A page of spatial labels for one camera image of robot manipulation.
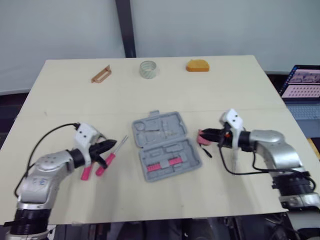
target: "laptop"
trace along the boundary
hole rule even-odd
[[[320,138],[320,65],[295,65],[279,91],[307,138]]]

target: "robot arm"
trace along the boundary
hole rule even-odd
[[[76,168],[98,162],[107,168],[100,154],[111,149],[116,140],[96,143],[101,134],[92,126],[82,123],[75,135],[73,150],[63,150],[40,157],[33,172],[22,182],[14,221],[6,222],[11,226],[6,239],[47,238],[47,226],[61,181]]]
[[[234,130],[233,128],[237,127],[235,122],[242,123],[242,119],[234,109],[224,113],[221,119],[223,129],[208,128],[203,130],[200,136],[206,140],[218,142],[219,147],[234,149],[236,144],[245,152],[255,151],[261,155],[267,166],[267,169],[261,170],[265,170],[272,176],[272,187],[279,190],[281,195],[279,200],[283,208],[320,210],[320,197],[310,186],[309,172],[303,167],[295,149],[285,142],[283,134],[273,130],[249,132],[242,130],[242,124],[238,124],[241,129]],[[235,143],[233,133],[239,131]]]

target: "wooden table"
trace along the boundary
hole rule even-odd
[[[121,140],[126,134],[129,139],[102,177],[92,174],[89,181],[81,181],[80,168],[62,182],[50,217],[52,224],[285,211],[278,191],[271,188],[269,175],[230,175],[215,144],[208,148],[212,159],[197,148],[203,162],[200,169],[146,182],[131,124],[153,110],[180,112],[188,137],[195,140],[198,129],[221,128],[219,117],[234,108],[248,131],[282,132],[319,184],[320,165],[315,154],[256,59],[201,58],[210,64],[209,72],[187,72],[185,67],[192,57],[148,58],[157,64],[153,79],[139,75],[139,65],[147,58],[46,61],[0,151],[1,222],[14,217],[17,200],[13,190],[36,142],[50,129],[70,122],[89,123],[111,139]],[[109,64],[112,75],[100,84],[91,83],[91,78]],[[33,161],[71,149],[74,134],[72,128],[54,132],[41,143]],[[226,149],[224,154],[230,161],[230,151]],[[264,167],[260,157],[257,161]],[[238,163],[239,171],[252,170],[252,155],[239,152]]]

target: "orange bread-shaped object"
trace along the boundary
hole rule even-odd
[[[186,66],[188,72],[208,72],[209,64],[203,59],[190,60]]]

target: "pink pliers handle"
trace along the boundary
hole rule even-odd
[[[90,166],[84,168],[82,175],[81,175],[82,181],[88,181],[88,179],[90,177],[91,170],[92,170],[92,166],[93,166],[93,163]]]
[[[112,162],[112,160],[116,157],[116,155],[114,153],[111,153],[105,160],[105,163],[107,166],[109,166]],[[106,169],[104,169],[102,166],[100,166],[96,171],[95,171],[95,175],[97,176],[101,176],[102,174],[104,174]]]

